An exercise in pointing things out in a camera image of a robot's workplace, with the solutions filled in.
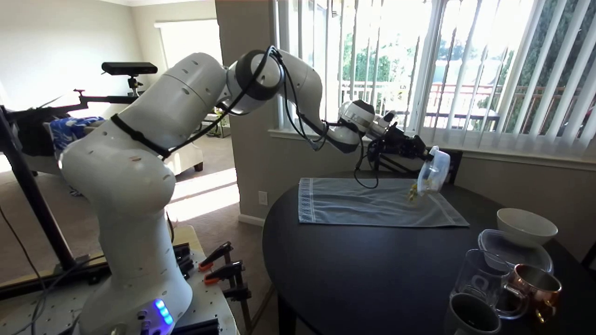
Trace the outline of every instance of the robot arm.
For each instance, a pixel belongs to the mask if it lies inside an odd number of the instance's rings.
[[[276,48],[250,52],[228,71],[207,54],[192,54],[120,115],[71,143],[60,158],[62,175],[97,210],[112,270],[86,301],[77,331],[170,333],[187,313],[192,287],[177,268],[164,220],[175,177],[162,158],[205,134],[200,125],[215,106],[224,115],[248,113],[283,93],[306,125],[345,153],[365,134],[388,134],[365,102],[345,104],[336,125],[321,121],[321,91],[311,67]]]
[[[276,93],[296,104],[296,115],[323,140],[334,143],[343,153],[352,153],[364,136],[373,138],[373,145],[399,147],[399,156],[425,160],[418,177],[418,193],[438,192],[449,171],[449,154],[438,147],[427,149],[421,138],[408,138],[395,126],[390,126],[391,115],[378,117],[375,108],[364,100],[352,100],[341,106],[339,121],[328,123],[319,117],[323,97],[321,76],[300,58],[283,50],[250,52],[229,67],[228,86],[241,112],[250,112],[257,104],[272,99]]]

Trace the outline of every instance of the floor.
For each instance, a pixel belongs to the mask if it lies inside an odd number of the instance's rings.
[[[233,244],[233,259],[246,266],[244,277],[252,288],[250,311],[255,322],[254,335],[278,333],[276,294],[267,275],[261,253],[261,227],[239,221],[239,188],[229,138],[201,138],[203,171],[179,175],[175,195],[166,207],[175,225],[192,225],[205,251],[224,242]],[[38,186],[47,199],[75,255],[101,251],[97,242],[97,220],[88,201],[56,175],[39,173]],[[39,272],[52,272],[56,257],[39,229],[10,166],[0,162],[0,208],[15,227]],[[6,223],[0,223],[0,283],[30,277],[17,240]],[[231,303],[239,327],[244,331],[239,303]],[[298,335],[311,331],[298,322]]]

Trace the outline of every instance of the round table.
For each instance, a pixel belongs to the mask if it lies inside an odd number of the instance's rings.
[[[285,192],[263,233],[265,264],[280,296],[280,333],[293,333],[296,316],[324,335],[444,333],[464,253],[496,225],[499,205],[455,186],[442,193],[470,229],[304,225],[298,186]],[[565,285],[559,316],[548,327],[518,320],[503,329],[596,333],[596,283],[557,242],[548,251]]]

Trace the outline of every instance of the gray cloth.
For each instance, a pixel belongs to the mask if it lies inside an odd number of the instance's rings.
[[[414,179],[380,179],[375,190],[354,179],[300,179],[298,220],[321,225],[470,227],[442,193],[410,203]]]

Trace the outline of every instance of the window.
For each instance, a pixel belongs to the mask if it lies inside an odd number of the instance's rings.
[[[362,99],[408,134],[451,147],[455,138],[570,147],[596,134],[596,2],[274,4],[278,45],[323,76],[324,119]]]
[[[157,22],[155,26],[161,30],[168,69],[192,52],[211,54],[222,63],[218,20]]]

